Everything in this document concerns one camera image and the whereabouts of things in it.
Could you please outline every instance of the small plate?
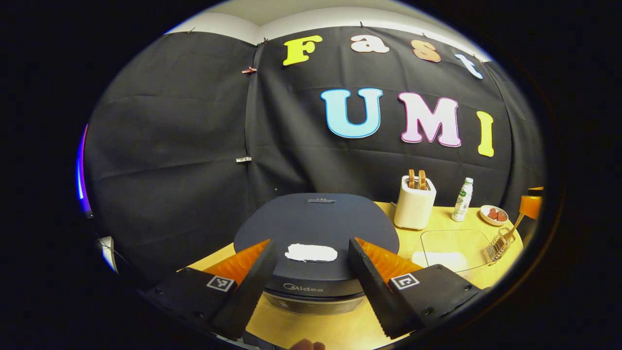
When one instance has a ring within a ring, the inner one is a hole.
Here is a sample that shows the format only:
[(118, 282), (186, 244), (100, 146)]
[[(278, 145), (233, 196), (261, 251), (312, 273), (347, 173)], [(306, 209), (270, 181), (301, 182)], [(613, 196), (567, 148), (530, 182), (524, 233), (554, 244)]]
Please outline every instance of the small plate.
[(505, 214), (506, 217), (508, 217), (508, 213), (505, 212), (505, 210), (499, 208), (499, 207), (495, 207), (495, 206), (482, 206), (480, 208), (480, 216), (482, 219), (484, 219), (485, 222), (491, 224), (491, 225), (495, 225), (495, 226), (501, 226), (503, 224), (505, 224), (506, 222), (508, 222), (508, 220), (506, 219), (505, 221), (497, 221), (497, 220), (493, 220), (490, 219), (488, 217), (488, 214), (490, 214), (490, 209), (495, 208), (498, 212), (502, 212)]

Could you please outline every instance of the glass tray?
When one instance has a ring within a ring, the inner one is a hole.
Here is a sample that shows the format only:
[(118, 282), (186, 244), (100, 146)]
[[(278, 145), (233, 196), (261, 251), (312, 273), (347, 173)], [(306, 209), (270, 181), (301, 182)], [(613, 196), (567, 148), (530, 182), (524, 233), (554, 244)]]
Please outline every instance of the glass tray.
[(412, 262), (422, 267), (441, 264), (471, 280), (492, 258), (486, 253), (490, 241), (479, 230), (435, 230), (421, 234), (421, 249)]

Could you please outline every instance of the blue light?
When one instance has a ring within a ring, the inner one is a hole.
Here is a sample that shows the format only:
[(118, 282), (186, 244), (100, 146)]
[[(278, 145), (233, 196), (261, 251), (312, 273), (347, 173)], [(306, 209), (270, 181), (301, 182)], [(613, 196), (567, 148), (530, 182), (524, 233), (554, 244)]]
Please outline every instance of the blue light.
[(76, 179), (78, 180), (78, 195), (80, 199), (83, 199), (84, 195), (82, 194), (82, 183), (80, 181), (80, 158), (78, 158), (78, 164), (76, 166)]

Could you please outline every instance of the midea logo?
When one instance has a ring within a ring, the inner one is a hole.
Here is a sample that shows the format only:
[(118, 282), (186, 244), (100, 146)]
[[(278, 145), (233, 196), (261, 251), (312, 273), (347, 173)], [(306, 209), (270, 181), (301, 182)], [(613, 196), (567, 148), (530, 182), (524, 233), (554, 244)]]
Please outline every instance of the midea logo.
[(289, 290), (303, 290), (303, 291), (324, 291), (323, 289), (319, 288), (319, 289), (315, 289), (315, 288), (311, 288), (311, 287), (301, 287), (301, 286), (297, 286), (297, 285), (293, 285), (291, 283), (285, 283), (283, 284), (283, 288), (285, 289), (289, 289)]
[(326, 198), (316, 198), (316, 199), (307, 199), (308, 203), (334, 203), (334, 199), (326, 199)]

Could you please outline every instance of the bottle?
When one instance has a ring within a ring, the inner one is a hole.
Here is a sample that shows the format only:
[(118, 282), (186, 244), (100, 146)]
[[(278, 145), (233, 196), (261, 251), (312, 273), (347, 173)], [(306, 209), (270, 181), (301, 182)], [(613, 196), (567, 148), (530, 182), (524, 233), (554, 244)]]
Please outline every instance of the bottle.
[(467, 177), (464, 185), (460, 189), (456, 206), (453, 208), (452, 219), (460, 222), (465, 219), (468, 211), (468, 205), (471, 202), (471, 196), (473, 195), (473, 179)]

